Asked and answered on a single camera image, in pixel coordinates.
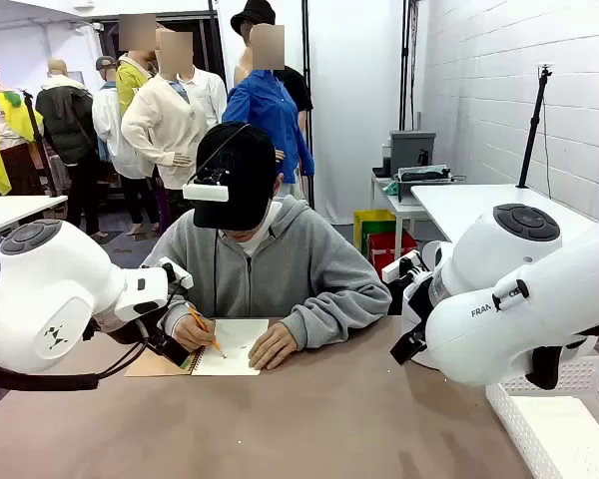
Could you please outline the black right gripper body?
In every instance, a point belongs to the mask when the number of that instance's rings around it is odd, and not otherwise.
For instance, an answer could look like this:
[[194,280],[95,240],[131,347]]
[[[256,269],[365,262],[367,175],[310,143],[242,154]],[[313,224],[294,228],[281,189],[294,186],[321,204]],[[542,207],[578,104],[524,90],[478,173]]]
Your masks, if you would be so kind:
[[407,333],[426,322],[433,310],[429,287],[433,273],[422,266],[411,268],[405,275],[402,294],[401,332]]

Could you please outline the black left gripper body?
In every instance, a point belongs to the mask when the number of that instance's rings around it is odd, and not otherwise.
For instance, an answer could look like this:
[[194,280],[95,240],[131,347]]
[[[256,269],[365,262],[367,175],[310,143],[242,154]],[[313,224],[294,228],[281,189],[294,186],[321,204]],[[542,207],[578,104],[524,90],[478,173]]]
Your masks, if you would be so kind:
[[185,364],[190,357],[189,351],[159,326],[148,328],[148,347],[174,364]]

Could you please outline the person's right hand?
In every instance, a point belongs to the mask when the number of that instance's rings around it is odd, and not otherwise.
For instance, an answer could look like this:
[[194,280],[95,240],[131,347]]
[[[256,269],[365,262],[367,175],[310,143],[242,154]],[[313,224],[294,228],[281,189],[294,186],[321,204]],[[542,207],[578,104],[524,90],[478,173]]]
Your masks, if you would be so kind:
[[212,346],[216,341],[215,323],[205,317],[185,314],[177,322],[173,338],[189,352]]

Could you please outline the person's left hand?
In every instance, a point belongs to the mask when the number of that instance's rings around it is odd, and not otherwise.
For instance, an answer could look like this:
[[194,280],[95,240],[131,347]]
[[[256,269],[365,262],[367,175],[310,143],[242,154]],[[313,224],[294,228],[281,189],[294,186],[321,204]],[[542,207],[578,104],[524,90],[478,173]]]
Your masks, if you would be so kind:
[[249,366],[255,370],[274,369],[297,349],[289,329],[282,322],[276,322],[253,345]]

